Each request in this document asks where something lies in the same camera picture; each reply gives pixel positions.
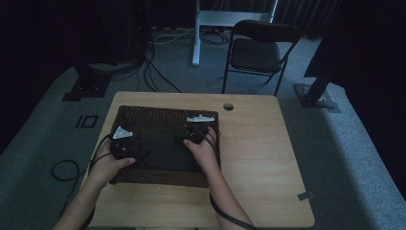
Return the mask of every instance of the wrist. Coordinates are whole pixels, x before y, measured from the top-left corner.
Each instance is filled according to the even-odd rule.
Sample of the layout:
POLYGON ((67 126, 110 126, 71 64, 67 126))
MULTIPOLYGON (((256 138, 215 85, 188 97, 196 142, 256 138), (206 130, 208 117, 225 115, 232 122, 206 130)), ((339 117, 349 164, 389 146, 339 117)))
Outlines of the wrist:
POLYGON ((218 177, 219 175, 222 175, 221 170, 217 165, 204 168, 203 173, 206 174, 206 177, 208 178, 218 177))
POLYGON ((86 187, 93 192, 101 192, 106 185, 107 183, 100 182, 97 178, 93 178, 92 175, 89 175, 84 182, 83 187, 86 187))

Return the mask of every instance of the hole in table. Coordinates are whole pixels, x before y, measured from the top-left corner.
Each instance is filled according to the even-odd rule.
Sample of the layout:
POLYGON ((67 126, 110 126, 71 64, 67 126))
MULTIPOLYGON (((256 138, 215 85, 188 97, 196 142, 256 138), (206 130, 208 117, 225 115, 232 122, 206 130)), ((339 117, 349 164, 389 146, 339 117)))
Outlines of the hole in table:
POLYGON ((234 106, 233 106, 232 103, 225 103, 225 104, 223 105, 223 108, 224 108, 225 110, 227 110, 227 111, 232 111, 232 110, 234 109, 234 106))

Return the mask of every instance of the chair seat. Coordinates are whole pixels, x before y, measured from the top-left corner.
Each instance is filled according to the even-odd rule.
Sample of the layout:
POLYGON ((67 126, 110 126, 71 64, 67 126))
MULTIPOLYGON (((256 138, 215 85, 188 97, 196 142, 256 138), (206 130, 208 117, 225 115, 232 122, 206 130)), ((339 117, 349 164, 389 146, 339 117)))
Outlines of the chair seat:
POLYGON ((230 63, 236 69, 267 73, 278 73, 282 68, 280 50, 276 43, 246 38, 234 40, 230 63))

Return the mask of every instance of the cable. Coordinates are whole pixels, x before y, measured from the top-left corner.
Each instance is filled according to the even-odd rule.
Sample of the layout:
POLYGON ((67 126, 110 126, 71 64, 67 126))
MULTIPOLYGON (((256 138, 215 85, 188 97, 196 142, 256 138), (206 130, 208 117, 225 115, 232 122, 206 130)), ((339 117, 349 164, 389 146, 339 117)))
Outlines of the cable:
POLYGON ((150 61, 147 61, 147 66, 146 66, 146 69, 144 70, 144 81, 146 82, 147 86, 148 86, 152 91, 157 92, 157 91, 159 91, 159 89, 156 89, 156 88, 152 87, 152 86, 149 84, 148 80, 147 80, 147 70, 150 71, 149 65, 150 65, 150 61))
MULTIPOLYGON (((193 130, 194 130, 195 132, 197 132, 197 134, 199 134, 200 136, 202 136, 202 137, 212 146, 212 148, 213 148, 213 150, 214 150, 214 153, 217 154, 217 150, 216 150, 216 148, 215 148, 215 141, 212 142, 211 140, 209 140, 209 138, 207 138, 206 135, 204 135, 204 134, 201 133, 199 130, 197 130, 197 128, 196 128, 195 126, 193 126, 192 128, 193 128, 193 130)), ((253 226, 253 225, 251 225, 251 224, 248 224, 248 223, 246 223, 246 222, 244 222, 244 221, 241 221, 241 220, 239 220, 239 219, 233 218, 233 217, 227 215, 226 213, 224 213, 223 211, 221 211, 221 209, 218 208, 217 204, 214 202, 213 197, 212 197, 211 194, 210 194, 210 202, 211 202, 211 204, 212 204, 214 210, 215 210, 219 215, 221 215, 222 217, 224 217, 225 219, 227 219, 228 221, 230 221, 230 222, 232 222, 232 223, 234 223, 234 224, 236 224, 236 225, 238 225, 238 226, 241 226, 241 227, 243 227, 243 228, 245 228, 245 229, 258 230, 258 228, 256 228, 255 226, 253 226)))
MULTIPOLYGON (((127 7, 127 2, 124 1, 124 6, 127 9, 131 9, 132 1, 131 1, 131 4, 129 5, 129 7, 127 7)), ((132 32, 132 30, 131 30, 131 15, 129 13, 129 10, 126 10, 126 13, 127 13, 127 18, 128 18, 128 45, 127 45, 127 48, 126 48, 126 51, 125 51, 124 59, 128 55, 129 47, 131 46, 131 32, 132 32)))
POLYGON ((175 88, 179 93, 182 93, 182 91, 176 87, 176 85, 174 85, 172 82, 170 82, 170 80, 168 80, 159 70, 158 68, 155 67, 154 64, 152 64, 152 62, 150 62, 150 60, 148 60, 148 58, 146 58, 146 61, 148 62, 148 65, 152 66, 155 71, 161 76, 161 78, 163 78, 168 84, 170 84, 173 88, 175 88))
POLYGON ((233 217, 227 215, 226 213, 224 213, 223 211, 221 211, 221 209, 218 208, 217 204, 214 202, 212 195, 210 195, 210 203, 212 204, 214 210, 215 210, 219 215, 221 215, 222 217, 224 217, 225 219, 227 219, 228 221, 230 221, 230 222, 232 222, 232 223, 234 223, 234 224, 236 224, 236 225, 238 225, 238 226, 240 226, 240 227, 243 227, 243 228, 245 228, 245 229, 258 230, 258 228, 256 228, 255 226, 253 226, 253 225, 251 225, 251 224, 249 224, 249 223, 246 223, 246 222, 244 222, 244 221, 241 221, 241 220, 239 220, 239 219, 233 218, 233 217))
POLYGON ((221 41, 212 41, 212 40, 209 40, 209 39, 207 39, 207 38, 200 37, 200 40, 201 40, 202 42, 206 43, 206 44, 210 44, 210 45, 225 45, 225 44, 229 43, 229 41, 230 41, 230 38, 229 38, 226 34, 224 34, 224 33, 212 32, 212 34, 207 34, 207 35, 216 35, 216 36, 219 36, 219 37, 221 38, 221 41))
POLYGON ((111 69, 111 70, 103 70, 103 69, 100 69, 98 67, 93 67, 93 66, 91 66, 91 68, 97 74, 116 75, 116 74, 130 73, 133 70, 139 69, 141 64, 142 64, 142 62, 140 60, 134 59, 131 62, 129 62, 129 64, 126 66, 118 67, 118 68, 111 69))
POLYGON ((140 73, 140 71, 137 72, 137 89, 136 89, 137 92, 140 92, 140 83, 141 83, 139 73, 140 73))
POLYGON ((195 132, 197 132, 197 134, 199 134, 201 137, 203 137, 211 146, 212 146, 212 148, 213 148, 213 150, 214 150, 214 153, 215 154, 218 154, 218 152, 217 152, 217 148, 215 147, 215 142, 213 143, 211 140, 209 140, 209 138, 207 138, 207 136, 205 135, 205 134, 203 134, 203 133, 201 133, 199 130, 197 130, 197 128, 195 127, 195 126, 193 126, 192 127, 193 128, 193 130, 195 131, 195 132))
POLYGON ((156 86, 155 81, 154 81, 153 78, 152 78, 152 72, 151 72, 151 68, 150 68, 150 67, 148 68, 148 72, 149 72, 149 79, 150 79, 150 81, 152 82, 152 85, 156 88, 156 91, 160 92, 158 86, 156 86))
MULTIPOLYGON (((99 142, 98 147, 96 148, 95 152, 94 152, 93 155, 92 155, 92 159, 91 159, 90 164, 89 164, 89 172, 90 172, 90 170, 92 169, 93 165, 94 165, 99 159, 101 159, 102 157, 105 157, 105 156, 107 155, 107 154, 106 154, 106 155, 103 155, 103 156, 100 157, 99 159, 95 160, 95 158, 96 158, 96 156, 97 156, 97 153, 99 152, 99 150, 100 150, 102 144, 103 144, 103 143, 105 142, 105 140, 106 140, 108 137, 110 137, 110 136, 111 136, 110 134, 106 135, 106 136, 103 137, 103 138, 101 139, 101 141, 99 142)), ((69 160, 69 159, 68 159, 68 160, 62 160, 62 161, 59 161, 59 162, 57 162, 56 164, 54 164, 54 165, 52 166, 52 168, 51 168, 51 175, 52 175, 52 177, 53 177, 54 179, 56 179, 56 180, 58 180, 58 181, 62 181, 62 182, 68 182, 68 181, 75 180, 75 183, 74 183, 74 185, 72 186, 71 192, 70 192, 69 195, 66 197, 65 203, 63 204, 63 207, 62 207, 62 209, 61 209, 61 211, 60 211, 60 213, 59 213, 59 217, 58 217, 58 218, 60 218, 60 217, 62 216, 63 212, 65 211, 66 207, 68 206, 68 203, 69 203, 69 201, 70 201, 72 195, 73 195, 74 192, 75 192, 75 189, 76 189, 77 186, 78 186, 78 182, 79 182, 80 177, 83 176, 85 173, 86 173, 86 171, 84 171, 84 172, 81 172, 81 171, 80 171, 79 164, 78 164, 76 161, 74 161, 74 160, 69 160), (75 166, 75 169, 76 169, 76 175, 75 175, 75 176, 73 176, 73 177, 68 177, 68 178, 63 178, 63 177, 60 177, 60 176, 57 175, 56 169, 57 169, 60 165, 66 164, 66 163, 70 163, 70 164, 73 164, 73 165, 75 166)))
MULTIPOLYGON (((214 8, 218 5, 218 3, 220 2, 220 0, 217 0, 215 3, 214 3, 214 5, 212 6, 212 8, 210 9, 210 11, 212 12, 213 10, 214 10, 214 8)), ((217 10, 217 11, 221 11, 222 9, 223 9, 223 5, 224 5, 224 0, 221 0, 221 4, 220 4, 220 7, 219 7, 219 9, 217 10)), ((166 45, 166 44, 170 44, 172 41, 174 41, 174 40, 176 40, 176 39, 178 39, 178 38, 180 38, 180 37, 182 37, 182 36, 186 36, 186 35, 189 35, 189 33, 193 30, 193 29, 195 29, 195 27, 192 27, 191 29, 189 29, 189 30, 187 30, 185 33, 183 33, 183 34, 162 34, 162 35, 159 35, 159 36, 157 36, 157 37, 155 37, 154 39, 152 39, 153 41, 154 40, 158 40, 159 38, 161 38, 161 37, 165 37, 165 36, 175 36, 173 39, 171 39, 170 41, 167 41, 167 42, 164 42, 164 43, 155 43, 155 44, 157 44, 157 45, 166 45)), ((211 43, 211 41, 210 40, 207 40, 207 39, 202 39, 202 41, 203 42, 205 42, 205 43, 211 43)))
POLYGON ((139 68, 138 68, 136 71, 134 71, 134 72, 128 74, 127 76, 122 77, 121 79, 114 79, 114 80, 112 79, 111 81, 112 81, 112 82, 114 82, 114 81, 124 81, 124 80, 126 80, 126 79, 131 78, 131 77, 134 76, 135 74, 138 75, 138 72, 140 72, 140 69, 139 69, 139 68))

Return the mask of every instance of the tripod base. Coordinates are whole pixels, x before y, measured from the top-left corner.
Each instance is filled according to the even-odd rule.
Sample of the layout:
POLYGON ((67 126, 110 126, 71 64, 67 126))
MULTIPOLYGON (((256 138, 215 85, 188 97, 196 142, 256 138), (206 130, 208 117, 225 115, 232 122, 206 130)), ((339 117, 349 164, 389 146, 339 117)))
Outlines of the tripod base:
POLYGON ((331 101, 327 91, 323 93, 319 100, 313 102, 306 98, 306 94, 308 89, 311 87, 311 84, 296 83, 293 84, 293 86, 295 87, 296 94, 299 97, 302 107, 326 108, 331 113, 341 113, 338 104, 331 101))
POLYGON ((66 93, 63 97, 63 102, 79 102, 81 98, 103 98, 108 84, 111 80, 111 75, 93 74, 93 83, 87 83, 86 87, 81 77, 78 78, 71 92, 66 93))

